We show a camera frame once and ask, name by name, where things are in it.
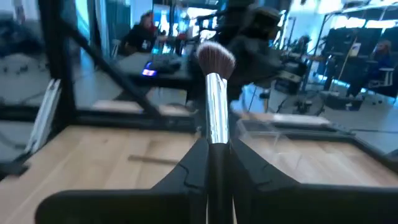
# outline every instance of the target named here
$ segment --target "person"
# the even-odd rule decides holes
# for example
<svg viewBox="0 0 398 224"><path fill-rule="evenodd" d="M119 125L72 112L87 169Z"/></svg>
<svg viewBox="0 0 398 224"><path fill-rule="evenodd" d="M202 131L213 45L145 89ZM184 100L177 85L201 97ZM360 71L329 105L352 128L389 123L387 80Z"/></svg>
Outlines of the person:
<svg viewBox="0 0 398 224"><path fill-rule="evenodd" d="M305 55L308 50L308 43L311 41L311 38L308 35L303 35L299 38L297 43L294 45L292 49L292 53Z"/></svg>
<svg viewBox="0 0 398 224"><path fill-rule="evenodd" d="M382 79L382 72L380 68L391 68L391 42L389 40L382 40L377 45L371 55L371 60L375 61L375 65L371 65L366 76L356 83L352 83L347 91L346 96L355 97L361 89L369 83L370 80Z"/></svg>
<svg viewBox="0 0 398 224"><path fill-rule="evenodd" d="M154 47L157 28L153 24L153 13L147 12L141 16L140 23L134 25L129 33L121 40L119 53L121 55L131 55L136 52L150 53ZM160 41L165 41L166 36L159 37Z"/></svg>

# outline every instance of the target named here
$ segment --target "wooden table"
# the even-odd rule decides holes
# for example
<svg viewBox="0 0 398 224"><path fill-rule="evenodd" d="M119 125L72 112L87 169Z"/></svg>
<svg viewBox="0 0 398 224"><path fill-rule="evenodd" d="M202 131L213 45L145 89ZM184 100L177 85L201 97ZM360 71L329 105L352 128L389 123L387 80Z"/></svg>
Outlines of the wooden table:
<svg viewBox="0 0 398 224"><path fill-rule="evenodd" d="M398 187L398 175L347 142L242 138L263 159L306 184Z"/></svg>
<svg viewBox="0 0 398 224"><path fill-rule="evenodd" d="M102 110L139 111L135 103L102 101ZM165 114L186 111L160 107ZM0 223L31 224L38 204L61 190L149 189L173 168L129 156L179 161L197 136L162 131L69 126L27 163L20 178L0 182Z"/></svg>

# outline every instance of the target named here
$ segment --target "silver ferrule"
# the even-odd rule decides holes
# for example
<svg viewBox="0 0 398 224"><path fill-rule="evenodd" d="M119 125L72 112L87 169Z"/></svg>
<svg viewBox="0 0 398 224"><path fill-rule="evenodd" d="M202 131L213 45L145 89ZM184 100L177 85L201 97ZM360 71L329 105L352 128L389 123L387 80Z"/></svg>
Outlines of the silver ferrule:
<svg viewBox="0 0 398 224"><path fill-rule="evenodd" d="M207 133L211 143L229 140L227 80L217 73L206 76Z"/></svg>

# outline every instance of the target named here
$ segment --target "desk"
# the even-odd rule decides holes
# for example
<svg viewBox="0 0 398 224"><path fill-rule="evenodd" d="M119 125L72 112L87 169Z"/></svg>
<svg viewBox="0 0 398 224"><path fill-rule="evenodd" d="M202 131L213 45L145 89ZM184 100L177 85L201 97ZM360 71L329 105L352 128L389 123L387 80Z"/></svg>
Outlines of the desk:
<svg viewBox="0 0 398 224"><path fill-rule="evenodd" d="M158 74L156 77L143 76L142 70L151 59L152 54L134 53L117 63L123 74L127 75L134 82L141 85L159 86L165 88L176 88L189 90L193 85L193 77L188 73L188 60L181 59L181 68L173 74Z"/></svg>

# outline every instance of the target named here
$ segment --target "chair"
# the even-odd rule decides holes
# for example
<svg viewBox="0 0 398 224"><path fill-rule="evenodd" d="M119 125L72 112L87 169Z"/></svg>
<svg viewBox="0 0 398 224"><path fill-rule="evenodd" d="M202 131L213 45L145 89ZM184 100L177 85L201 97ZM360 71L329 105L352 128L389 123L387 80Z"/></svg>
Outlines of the chair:
<svg viewBox="0 0 398 224"><path fill-rule="evenodd" d="M379 71L382 75L384 75L384 78L380 80L370 80L368 87L366 89L366 96L369 95L368 94L369 90L374 90L376 88L390 87L394 85L394 71L395 71L394 68L380 68Z"/></svg>

